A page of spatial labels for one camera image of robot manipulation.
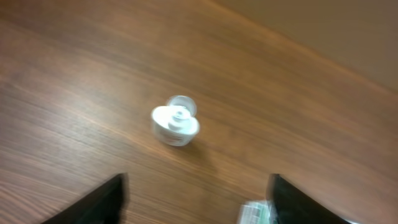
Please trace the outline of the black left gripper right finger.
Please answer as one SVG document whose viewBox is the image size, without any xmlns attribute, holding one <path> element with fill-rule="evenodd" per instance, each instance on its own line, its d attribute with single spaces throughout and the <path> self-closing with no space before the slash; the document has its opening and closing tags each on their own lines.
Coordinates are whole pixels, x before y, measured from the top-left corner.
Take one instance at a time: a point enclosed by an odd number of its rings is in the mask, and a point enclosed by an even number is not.
<svg viewBox="0 0 398 224">
<path fill-rule="evenodd" d="M 278 224 L 350 224 L 279 174 L 270 175 L 266 196 Z"/>
</svg>

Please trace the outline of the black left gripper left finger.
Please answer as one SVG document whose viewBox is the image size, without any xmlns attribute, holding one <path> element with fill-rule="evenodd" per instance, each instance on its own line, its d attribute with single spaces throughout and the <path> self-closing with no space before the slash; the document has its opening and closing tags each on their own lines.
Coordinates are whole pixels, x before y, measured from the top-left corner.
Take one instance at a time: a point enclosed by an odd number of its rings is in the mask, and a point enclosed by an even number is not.
<svg viewBox="0 0 398 224">
<path fill-rule="evenodd" d="M 120 224 L 128 202 L 128 176 L 120 173 L 43 224 Z"/>
</svg>

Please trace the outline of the green round-logo box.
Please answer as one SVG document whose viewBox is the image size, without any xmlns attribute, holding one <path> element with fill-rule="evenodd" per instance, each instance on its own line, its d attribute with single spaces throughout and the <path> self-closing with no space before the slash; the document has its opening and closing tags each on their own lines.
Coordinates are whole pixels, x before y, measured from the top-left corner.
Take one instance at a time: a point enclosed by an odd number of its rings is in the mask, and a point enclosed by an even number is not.
<svg viewBox="0 0 398 224">
<path fill-rule="evenodd" d="M 268 200 L 248 201 L 241 205 L 237 224 L 278 224 Z"/>
</svg>

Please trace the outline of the white hand sanitizer bottle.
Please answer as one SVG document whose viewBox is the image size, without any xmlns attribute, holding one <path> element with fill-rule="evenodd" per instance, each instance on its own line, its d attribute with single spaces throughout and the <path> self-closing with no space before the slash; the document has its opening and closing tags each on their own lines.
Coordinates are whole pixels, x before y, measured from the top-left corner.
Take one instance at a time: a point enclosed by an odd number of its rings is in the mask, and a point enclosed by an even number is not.
<svg viewBox="0 0 398 224">
<path fill-rule="evenodd" d="M 196 119 L 197 106 L 188 96 L 172 96 L 165 106 L 152 110 L 152 130 L 155 137 L 170 146 L 187 145 L 200 131 Z"/>
</svg>

